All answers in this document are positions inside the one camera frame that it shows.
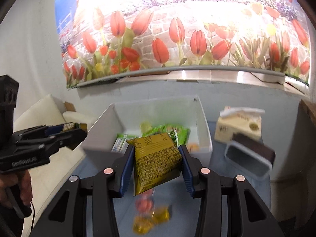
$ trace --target printed mural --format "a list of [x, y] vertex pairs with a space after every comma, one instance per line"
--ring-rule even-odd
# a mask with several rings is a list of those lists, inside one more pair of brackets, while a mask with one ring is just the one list
[[55, 0], [67, 87], [122, 72], [229, 65], [307, 83], [306, 15], [296, 0]]

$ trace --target hand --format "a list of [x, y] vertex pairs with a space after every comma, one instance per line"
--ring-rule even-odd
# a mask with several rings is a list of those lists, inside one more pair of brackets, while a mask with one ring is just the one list
[[26, 206], [30, 205], [33, 198], [31, 176], [28, 170], [26, 170], [23, 172], [0, 174], [0, 204], [2, 206], [12, 208], [12, 204], [8, 199], [4, 188], [11, 187], [16, 184], [19, 184], [21, 191], [20, 197], [23, 204]]

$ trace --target blue gripper pad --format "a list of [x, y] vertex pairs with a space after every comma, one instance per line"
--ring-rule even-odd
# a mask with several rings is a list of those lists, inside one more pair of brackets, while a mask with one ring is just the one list
[[57, 125], [57, 126], [50, 126], [45, 130], [45, 135], [50, 136], [52, 134], [58, 134], [63, 130], [64, 124]]
[[123, 169], [122, 176], [121, 176], [121, 187], [119, 189], [119, 193], [122, 195], [122, 197], [126, 193], [128, 189], [128, 185], [130, 183], [130, 179], [131, 179], [133, 168], [134, 168], [134, 156], [135, 156], [135, 147], [133, 146], [128, 156], [127, 162], [125, 164], [125, 167]]
[[192, 197], [195, 193], [195, 190], [193, 187], [193, 176], [192, 176], [191, 170], [189, 168], [189, 164], [186, 160], [186, 157], [184, 155], [184, 152], [181, 146], [179, 146], [179, 152], [183, 158], [181, 171], [182, 171], [185, 187], [186, 187], [187, 192]]

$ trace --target white plastic tray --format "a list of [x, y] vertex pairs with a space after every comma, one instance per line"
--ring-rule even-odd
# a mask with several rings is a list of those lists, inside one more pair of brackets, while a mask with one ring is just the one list
[[144, 121], [153, 126], [170, 123], [190, 128], [187, 143], [195, 142], [200, 146], [200, 150], [191, 155], [198, 158], [203, 166], [209, 166], [212, 141], [198, 96], [112, 103], [92, 126], [81, 147], [101, 170], [104, 160], [114, 159], [106, 153], [111, 151], [117, 134], [141, 136], [140, 124]]

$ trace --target blue sky in mural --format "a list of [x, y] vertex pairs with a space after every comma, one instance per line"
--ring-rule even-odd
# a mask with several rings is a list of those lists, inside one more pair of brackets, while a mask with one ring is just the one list
[[77, 0], [55, 0], [55, 20], [56, 26], [62, 22], [69, 13], [72, 15], [72, 19], [76, 12], [76, 2]]

